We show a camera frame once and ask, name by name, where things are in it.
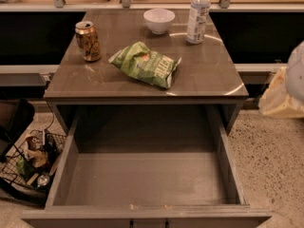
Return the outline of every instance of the basket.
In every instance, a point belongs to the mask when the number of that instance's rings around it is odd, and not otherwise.
[[[38,138],[41,142],[43,141],[44,132],[33,130],[30,135]],[[54,141],[55,144],[53,146],[56,147],[54,149],[58,154],[63,151],[66,136],[60,135],[60,134],[53,134],[53,133],[45,133],[46,140],[48,141]],[[31,165],[31,163],[26,158],[25,153],[25,145],[27,144],[26,141],[23,141],[20,145],[16,146],[15,144],[12,146],[10,151],[8,152],[6,158],[6,163],[0,170],[0,178],[5,181],[7,184],[13,186],[14,188],[18,190],[31,190],[31,191],[37,191],[37,192],[46,192],[47,189],[49,189],[51,185],[52,178],[50,179],[50,182],[42,187],[37,184],[37,178],[41,175],[48,176],[48,172],[44,170],[44,168],[35,168]],[[18,169],[18,165],[20,166],[20,162],[24,162],[27,166],[32,168],[35,175],[31,177],[31,179],[26,180],[22,175],[20,175],[20,169]]]

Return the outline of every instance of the terrazzo floor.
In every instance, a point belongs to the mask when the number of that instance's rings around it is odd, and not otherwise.
[[[51,119],[51,113],[36,113],[28,131],[45,128]],[[56,120],[49,130],[62,133]],[[273,211],[258,228],[303,228],[304,119],[276,120],[242,109],[229,144],[247,200]],[[20,220],[22,210],[37,207],[8,199],[1,190],[0,197],[0,228],[29,228]]]

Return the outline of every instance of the open drawer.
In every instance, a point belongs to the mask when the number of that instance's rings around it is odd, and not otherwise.
[[[33,227],[257,227],[215,105],[83,105]]]

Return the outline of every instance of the clear bottle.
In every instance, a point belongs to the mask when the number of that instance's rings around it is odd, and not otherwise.
[[[210,0],[192,0],[189,12],[187,41],[199,44],[204,39],[207,20],[209,17]]]

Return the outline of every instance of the black bag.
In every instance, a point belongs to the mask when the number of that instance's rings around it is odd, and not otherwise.
[[[0,101],[0,162],[33,121],[34,114],[27,100]]]

